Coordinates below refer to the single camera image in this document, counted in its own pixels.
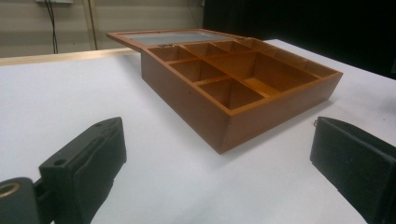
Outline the black curtain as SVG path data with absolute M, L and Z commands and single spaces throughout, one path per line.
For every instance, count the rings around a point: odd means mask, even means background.
M 396 79 L 396 0 L 205 0 L 204 27 L 281 39 Z

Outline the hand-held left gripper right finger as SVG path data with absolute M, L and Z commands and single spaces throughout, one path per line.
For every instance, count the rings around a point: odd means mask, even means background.
M 310 160 L 368 224 L 396 224 L 396 147 L 319 117 Z

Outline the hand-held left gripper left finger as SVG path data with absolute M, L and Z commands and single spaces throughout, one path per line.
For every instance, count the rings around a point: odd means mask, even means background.
M 122 119 L 100 121 L 39 166 L 55 195 L 56 224 L 90 224 L 127 161 Z

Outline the wooden compartment box with lid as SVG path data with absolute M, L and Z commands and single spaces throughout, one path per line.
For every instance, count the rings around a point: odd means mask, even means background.
M 222 154 L 328 100 L 342 72 L 253 37 L 204 29 L 116 32 L 143 80 Z

